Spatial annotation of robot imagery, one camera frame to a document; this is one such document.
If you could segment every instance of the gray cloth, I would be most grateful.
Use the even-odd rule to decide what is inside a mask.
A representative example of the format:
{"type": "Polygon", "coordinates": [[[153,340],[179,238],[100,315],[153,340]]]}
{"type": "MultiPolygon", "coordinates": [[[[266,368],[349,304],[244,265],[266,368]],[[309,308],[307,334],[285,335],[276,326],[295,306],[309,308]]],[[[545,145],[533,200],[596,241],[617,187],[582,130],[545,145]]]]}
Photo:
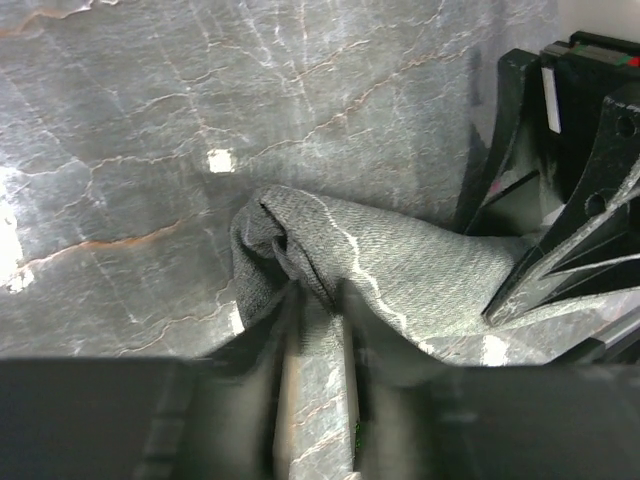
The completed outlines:
{"type": "MultiPolygon", "coordinates": [[[[462,236],[397,213],[281,186],[258,190],[232,224],[243,322],[250,324],[289,278],[301,279],[333,314],[326,325],[307,325],[307,341],[320,349],[339,338],[333,304],[342,279],[353,281],[373,310],[416,344],[485,333],[491,327],[481,312],[530,246],[513,237],[462,236]]],[[[500,329],[583,307],[556,304],[500,329]]]]}

